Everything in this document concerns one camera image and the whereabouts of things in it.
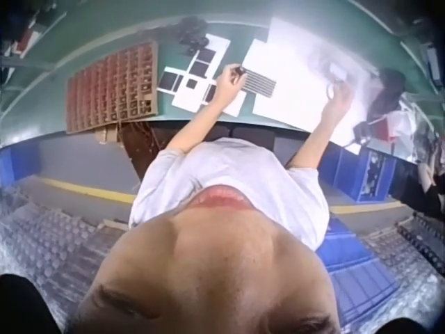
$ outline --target lips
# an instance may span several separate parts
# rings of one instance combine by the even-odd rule
[[[232,209],[254,209],[243,193],[232,186],[210,186],[200,191],[186,205],[189,207],[230,207]]]

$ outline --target red object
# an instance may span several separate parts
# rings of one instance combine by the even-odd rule
[[[375,138],[388,143],[394,142],[395,137],[389,136],[388,119],[386,117],[370,123],[369,127],[371,128],[371,133]]]
[[[20,43],[17,43],[17,47],[15,48],[19,52],[23,52],[28,47],[29,40],[31,39],[31,35],[33,34],[33,31],[30,29],[27,29],[25,33],[23,34],[22,40],[20,40]]]

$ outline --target blue plastic container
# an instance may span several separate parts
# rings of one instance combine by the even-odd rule
[[[335,216],[316,252],[334,285],[342,327],[370,319],[398,289],[387,268]]]
[[[10,186],[18,180],[40,172],[37,141],[22,141],[0,151],[0,184]]]
[[[370,196],[363,192],[371,154],[377,154],[383,159],[383,163],[377,175],[376,192]],[[356,155],[337,145],[330,145],[318,171],[321,180],[342,191],[355,202],[372,203],[383,202],[387,198],[395,167],[396,159],[389,155],[368,148],[362,148],[359,155]]]

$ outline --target brown grid box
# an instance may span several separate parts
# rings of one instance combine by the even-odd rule
[[[154,42],[137,45],[70,78],[67,133],[156,115],[157,51]]]

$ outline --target yellow stripe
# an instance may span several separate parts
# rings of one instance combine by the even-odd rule
[[[59,189],[72,191],[74,193],[80,193],[82,195],[94,196],[98,198],[103,198],[105,200],[114,200],[116,202],[122,202],[127,204],[132,204],[135,195],[130,193],[119,193],[117,191],[110,191],[98,188],[91,188],[89,186],[79,186],[78,184],[72,184],[67,182],[62,182],[53,179],[47,179],[45,177],[39,177],[39,180],[54,186]],[[330,207],[330,211],[333,214],[361,214],[365,212],[374,212],[386,209],[395,209],[397,207],[402,207],[403,204],[400,202],[389,202],[389,203],[379,203],[379,204],[361,204],[361,205],[333,205]]]
[[[333,214],[363,214],[388,209],[396,209],[405,205],[399,201],[377,204],[357,204],[357,205],[333,205],[330,211]]]
[[[105,200],[114,200],[116,202],[131,204],[133,203],[134,198],[136,197],[136,195],[132,195],[130,193],[119,193],[117,191],[90,188],[89,186],[79,186],[78,184],[47,179],[45,177],[39,177],[39,180],[50,186],[54,186],[56,188],[60,188],[63,190],[72,191],[73,193],[81,193],[82,195],[99,197]]]

